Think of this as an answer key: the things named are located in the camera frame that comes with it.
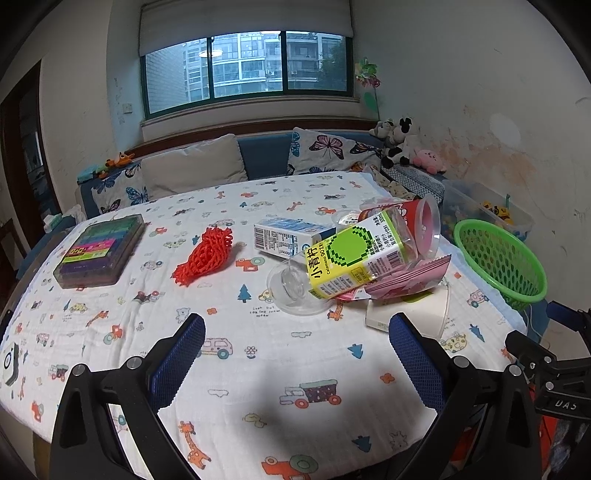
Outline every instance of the tree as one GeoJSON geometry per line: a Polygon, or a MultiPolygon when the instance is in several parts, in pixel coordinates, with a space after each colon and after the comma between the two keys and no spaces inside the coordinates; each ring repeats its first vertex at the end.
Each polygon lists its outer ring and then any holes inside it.
{"type": "Polygon", "coordinates": [[[246,303],[246,301],[250,299],[251,294],[248,293],[248,289],[246,285],[243,283],[242,287],[240,287],[240,294],[238,295],[238,300],[242,300],[242,303],[246,303]]]}
{"type": "Polygon", "coordinates": [[[328,52],[323,52],[318,72],[318,89],[347,89],[347,51],[345,39],[332,45],[328,52]]]}

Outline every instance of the toy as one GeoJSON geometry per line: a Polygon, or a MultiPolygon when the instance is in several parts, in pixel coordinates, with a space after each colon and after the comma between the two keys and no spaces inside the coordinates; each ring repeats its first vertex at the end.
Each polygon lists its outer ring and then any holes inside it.
{"type": "Polygon", "coordinates": [[[372,137],[383,140],[387,148],[393,148],[396,144],[392,142],[390,136],[394,130],[394,125],[394,120],[388,118],[385,122],[378,122],[378,124],[369,131],[369,134],[372,137]]]}
{"type": "Polygon", "coordinates": [[[131,163],[134,157],[135,153],[132,153],[131,155],[125,155],[124,153],[119,152],[119,158],[117,158],[116,160],[107,160],[105,166],[108,168],[125,167],[126,165],[129,165],[131,163]]]}
{"type": "Polygon", "coordinates": [[[413,165],[427,170],[427,173],[431,175],[447,170],[443,159],[432,150],[419,150],[413,158],[413,165]]]}
{"type": "Polygon", "coordinates": [[[391,133],[391,139],[396,144],[404,142],[407,135],[417,135],[418,127],[413,122],[413,119],[405,116],[398,121],[398,124],[391,133]]]}
{"type": "Polygon", "coordinates": [[[513,220],[511,219],[511,213],[509,211],[509,207],[499,207],[498,205],[493,205],[488,200],[485,200],[481,204],[486,210],[494,213],[498,218],[503,220],[504,222],[508,223],[509,225],[513,225],[513,220]]]}
{"type": "Polygon", "coordinates": [[[421,143],[418,139],[418,135],[408,135],[404,142],[394,148],[385,148],[384,157],[382,158],[382,164],[386,168],[392,168],[394,164],[400,164],[403,167],[411,164],[411,158],[417,156],[418,152],[421,151],[421,143]]]}

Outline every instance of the yellow green label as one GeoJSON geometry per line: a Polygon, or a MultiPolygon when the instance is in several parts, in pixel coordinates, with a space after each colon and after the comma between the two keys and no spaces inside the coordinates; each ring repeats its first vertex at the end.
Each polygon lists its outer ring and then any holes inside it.
{"type": "Polygon", "coordinates": [[[314,244],[305,252],[310,292],[329,299],[400,266],[400,236],[386,212],[314,244]]]}

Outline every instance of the plastic box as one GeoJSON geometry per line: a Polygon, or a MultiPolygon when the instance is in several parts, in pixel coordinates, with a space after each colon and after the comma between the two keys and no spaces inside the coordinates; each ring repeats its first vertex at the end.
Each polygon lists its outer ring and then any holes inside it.
{"type": "Polygon", "coordinates": [[[144,230],[139,214],[90,225],[66,252],[54,277],[62,288],[117,283],[144,230]]]}
{"type": "Polygon", "coordinates": [[[475,218],[493,223],[515,235],[524,242],[534,226],[527,213],[516,207],[509,199],[509,212],[513,224],[497,217],[482,206],[482,202],[505,206],[505,198],[478,182],[465,180],[443,180],[445,195],[441,207],[441,233],[453,243],[453,229],[458,222],[475,218]]]}

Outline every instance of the pink plush toy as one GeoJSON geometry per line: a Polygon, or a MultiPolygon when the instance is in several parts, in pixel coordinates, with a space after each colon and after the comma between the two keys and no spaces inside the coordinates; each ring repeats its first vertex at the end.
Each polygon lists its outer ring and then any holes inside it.
{"type": "Polygon", "coordinates": [[[419,150],[413,158],[413,165],[427,170],[431,175],[447,170],[443,159],[432,150],[419,150]]]}

